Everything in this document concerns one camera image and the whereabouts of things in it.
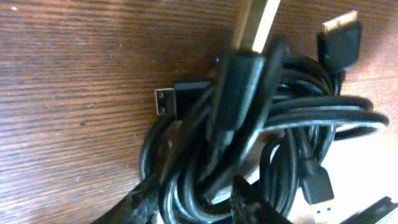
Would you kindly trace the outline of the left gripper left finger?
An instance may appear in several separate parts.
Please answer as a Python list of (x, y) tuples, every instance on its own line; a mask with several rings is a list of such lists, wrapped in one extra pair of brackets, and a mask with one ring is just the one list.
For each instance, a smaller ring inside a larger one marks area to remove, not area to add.
[(148, 175), (93, 224), (153, 224), (158, 216), (159, 178)]

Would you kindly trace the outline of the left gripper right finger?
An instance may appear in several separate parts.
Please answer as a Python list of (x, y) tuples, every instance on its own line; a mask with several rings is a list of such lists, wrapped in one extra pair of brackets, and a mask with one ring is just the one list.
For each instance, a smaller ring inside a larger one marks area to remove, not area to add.
[(259, 198), (241, 175), (233, 177), (229, 202), (233, 224), (291, 224), (266, 201)]

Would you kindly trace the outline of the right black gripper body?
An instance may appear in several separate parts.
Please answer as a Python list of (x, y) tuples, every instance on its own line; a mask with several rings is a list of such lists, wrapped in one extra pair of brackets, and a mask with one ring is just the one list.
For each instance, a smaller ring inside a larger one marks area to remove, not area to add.
[(387, 224), (397, 223), (397, 203), (383, 197), (365, 210), (355, 213), (341, 224)]

